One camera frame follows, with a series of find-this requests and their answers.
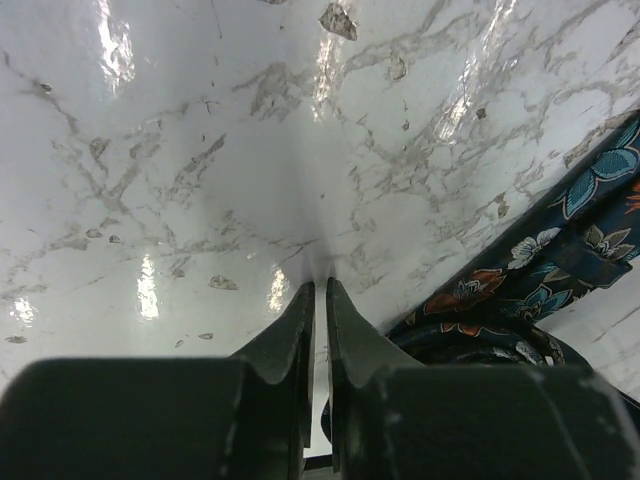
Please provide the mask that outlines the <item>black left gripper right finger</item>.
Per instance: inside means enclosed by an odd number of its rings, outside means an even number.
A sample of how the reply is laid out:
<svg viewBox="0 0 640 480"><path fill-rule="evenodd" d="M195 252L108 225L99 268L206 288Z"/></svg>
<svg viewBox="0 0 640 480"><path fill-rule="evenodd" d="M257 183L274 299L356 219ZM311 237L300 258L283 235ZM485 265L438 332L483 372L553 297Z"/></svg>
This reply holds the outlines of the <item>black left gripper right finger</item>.
<svg viewBox="0 0 640 480"><path fill-rule="evenodd" d="M390 339L326 290L330 441L345 479L635 479L639 405L526 324Z"/></svg>

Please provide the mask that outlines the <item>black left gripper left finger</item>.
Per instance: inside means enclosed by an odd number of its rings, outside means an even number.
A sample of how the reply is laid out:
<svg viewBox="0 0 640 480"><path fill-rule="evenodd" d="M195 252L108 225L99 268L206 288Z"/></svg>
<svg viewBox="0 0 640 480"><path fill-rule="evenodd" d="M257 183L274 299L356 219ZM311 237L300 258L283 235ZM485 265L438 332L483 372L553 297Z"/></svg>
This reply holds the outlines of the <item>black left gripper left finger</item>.
<svg viewBox="0 0 640 480"><path fill-rule="evenodd" d="M51 359L1 400L5 479L298 479L315 288L228 357Z"/></svg>

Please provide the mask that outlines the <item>dark blue floral tie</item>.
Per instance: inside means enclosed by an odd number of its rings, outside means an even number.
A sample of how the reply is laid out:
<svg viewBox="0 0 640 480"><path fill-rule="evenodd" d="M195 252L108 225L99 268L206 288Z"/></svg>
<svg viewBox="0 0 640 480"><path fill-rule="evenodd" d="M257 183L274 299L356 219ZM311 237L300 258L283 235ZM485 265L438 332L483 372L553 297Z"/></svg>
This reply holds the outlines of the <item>dark blue floral tie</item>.
<svg viewBox="0 0 640 480"><path fill-rule="evenodd" d="M581 363L538 322L611 287L638 256L639 116L633 114L382 338L426 365Z"/></svg>

